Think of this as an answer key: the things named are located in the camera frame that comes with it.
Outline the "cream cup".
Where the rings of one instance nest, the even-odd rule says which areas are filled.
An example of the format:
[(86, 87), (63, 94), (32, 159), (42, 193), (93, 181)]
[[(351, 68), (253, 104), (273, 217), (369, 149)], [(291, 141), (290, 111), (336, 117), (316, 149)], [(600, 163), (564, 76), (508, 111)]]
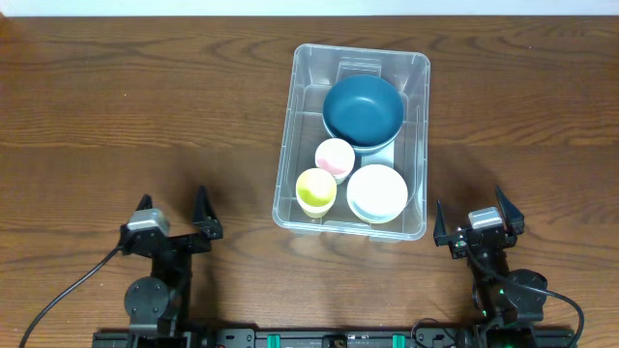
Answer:
[(352, 172), (356, 160), (356, 155), (352, 147), (345, 140), (339, 138), (324, 140), (315, 151), (314, 162), (315, 158), (320, 156), (339, 156), (345, 160), (348, 165), (347, 171), (340, 176), (332, 175), (338, 185), (343, 183)]

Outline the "light grey bowl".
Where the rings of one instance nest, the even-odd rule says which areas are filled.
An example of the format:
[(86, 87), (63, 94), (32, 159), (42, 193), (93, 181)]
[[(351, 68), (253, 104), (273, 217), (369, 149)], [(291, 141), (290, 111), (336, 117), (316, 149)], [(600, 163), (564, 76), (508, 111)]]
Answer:
[(387, 196), (348, 197), (347, 203), (352, 213), (368, 223), (386, 223), (395, 219), (406, 206), (406, 199)]

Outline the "small cream bowl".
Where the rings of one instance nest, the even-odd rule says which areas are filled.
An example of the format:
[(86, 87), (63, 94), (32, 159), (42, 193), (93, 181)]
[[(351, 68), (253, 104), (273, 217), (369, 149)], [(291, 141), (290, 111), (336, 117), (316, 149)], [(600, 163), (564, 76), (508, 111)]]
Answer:
[(402, 197), (408, 200), (408, 188), (404, 179), (395, 169), (371, 164), (358, 169), (349, 179), (346, 198), (356, 196), (379, 197), (391, 199)]

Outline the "light blue cup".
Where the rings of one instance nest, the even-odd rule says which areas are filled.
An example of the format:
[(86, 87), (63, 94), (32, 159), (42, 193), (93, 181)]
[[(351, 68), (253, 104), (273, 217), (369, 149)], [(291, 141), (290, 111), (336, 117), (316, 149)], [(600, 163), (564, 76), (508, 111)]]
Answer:
[(332, 206), (334, 205), (334, 201), (330, 201), (330, 202), (328, 202), (327, 204), (322, 205), (322, 206), (312, 206), (312, 205), (310, 205), (309, 203), (307, 203), (307, 202), (305, 202), (305, 201), (303, 201), (303, 200), (300, 200), (300, 201), (299, 201), (299, 205), (300, 205), (300, 207), (301, 207), (301, 209), (302, 209), (302, 210), (303, 210), (303, 208), (306, 208), (306, 209), (315, 209), (315, 210), (320, 210), (320, 209), (327, 209), (327, 208), (329, 208), (329, 210), (330, 210), (330, 209), (332, 208)]

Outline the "yellow bowl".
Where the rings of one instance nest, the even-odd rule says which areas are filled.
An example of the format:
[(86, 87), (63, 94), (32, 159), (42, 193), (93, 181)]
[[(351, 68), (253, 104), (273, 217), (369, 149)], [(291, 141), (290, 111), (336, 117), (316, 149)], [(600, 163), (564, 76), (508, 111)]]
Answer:
[(396, 219), (401, 214), (401, 210), (396, 211), (396, 212), (390, 212), (389, 214), (377, 214), (373, 212), (368, 212), (368, 211), (363, 210), (354, 201), (350, 201), (348, 203), (348, 206), (354, 216), (356, 216), (361, 221), (369, 223), (369, 224), (387, 223), (387, 222), (390, 222)]

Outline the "yellow cup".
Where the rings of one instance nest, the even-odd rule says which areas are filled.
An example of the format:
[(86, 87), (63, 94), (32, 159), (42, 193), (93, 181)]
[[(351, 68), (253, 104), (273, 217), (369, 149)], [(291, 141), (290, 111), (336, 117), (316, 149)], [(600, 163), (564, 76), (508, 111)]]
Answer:
[(338, 184), (326, 170), (311, 168), (297, 178), (295, 189), (297, 198), (302, 203), (318, 208), (335, 201)]
[(303, 212), (310, 218), (323, 218), (329, 212), (329, 208), (320, 210), (303, 208)]

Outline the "pink cup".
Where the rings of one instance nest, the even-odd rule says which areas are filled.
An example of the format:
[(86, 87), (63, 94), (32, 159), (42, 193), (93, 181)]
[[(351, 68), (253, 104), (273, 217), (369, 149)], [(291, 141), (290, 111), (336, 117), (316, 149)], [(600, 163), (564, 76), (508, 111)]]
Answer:
[(339, 156), (316, 157), (315, 164), (317, 167), (329, 172), (333, 176), (340, 176), (348, 169), (345, 160)]

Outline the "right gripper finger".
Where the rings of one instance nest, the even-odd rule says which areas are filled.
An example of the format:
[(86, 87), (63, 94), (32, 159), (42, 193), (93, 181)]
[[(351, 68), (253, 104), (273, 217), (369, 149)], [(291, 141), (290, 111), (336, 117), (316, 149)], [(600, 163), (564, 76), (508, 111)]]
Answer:
[(505, 220), (507, 229), (515, 235), (524, 232), (524, 214), (506, 197), (499, 186), (495, 187), (495, 194)]
[(448, 243), (442, 205), (439, 199), (436, 200), (436, 219), (433, 229), (433, 240), (437, 247), (444, 246)]

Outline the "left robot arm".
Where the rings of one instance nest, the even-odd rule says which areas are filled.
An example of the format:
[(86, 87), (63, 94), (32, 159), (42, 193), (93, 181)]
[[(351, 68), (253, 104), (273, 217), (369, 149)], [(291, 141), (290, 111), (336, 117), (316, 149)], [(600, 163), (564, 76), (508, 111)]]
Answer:
[(223, 228), (207, 189), (197, 190), (191, 234), (172, 236), (170, 222), (146, 194), (127, 223), (120, 227), (118, 247), (124, 255), (152, 262), (151, 273), (127, 290), (124, 306), (130, 316), (131, 347), (212, 347), (208, 330), (189, 321), (192, 257), (212, 250)]

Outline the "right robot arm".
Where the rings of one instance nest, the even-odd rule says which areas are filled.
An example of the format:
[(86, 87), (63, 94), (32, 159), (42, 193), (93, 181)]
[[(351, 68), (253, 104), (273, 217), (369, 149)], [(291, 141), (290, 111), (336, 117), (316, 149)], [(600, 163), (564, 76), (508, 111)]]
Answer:
[(495, 189), (499, 206), (471, 212), (469, 223), (447, 231), (436, 204), (433, 240), (454, 259), (464, 258), (473, 276), (473, 303), (485, 321), (452, 334), (456, 347), (536, 347), (534, 324), (544, 319), (547, 279), (536, 272), (512, 271), (506, 250), (524, 232), (524, 214)]

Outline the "dark blue bowl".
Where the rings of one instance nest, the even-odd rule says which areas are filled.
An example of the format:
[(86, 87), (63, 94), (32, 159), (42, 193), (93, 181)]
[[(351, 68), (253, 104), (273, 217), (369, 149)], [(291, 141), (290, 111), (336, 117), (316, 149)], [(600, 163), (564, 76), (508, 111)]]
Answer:
[[(339, 135), (336, 135), (335, 132), (333, 132), (332, 130), (329, 129), (329, 127), (327, 126), (327, 124), (325, 124), (323, 122), (325, 131), (332, 137), (332, 138), (341, 138)], [(352, 140), (345, 140), (351, 147), (352, 149), (355, 151), (356, 154), (360, 155), (360, 156), (368, 156), (368, 155), (373, 155), (373, 154), (377, 154), (378, 152), (382, 151), (384, 148), (388, 147), (389, 145), (391, 145), (396, 138), (398, 137), (400, 131), (401, 131), (402, 127), (400, 127), (400, 129), (388, 140), (378, 144), (378, 145), (372, 145), (372, 146), (361, 146), (361, 145), (355, 145), (353, 144)]]
[(402, 126), (401, 96), (388, 81), (373, 75), (351, 75), (327, 93), (323, 122), (343, 138), (361, 146), (378, 145)]

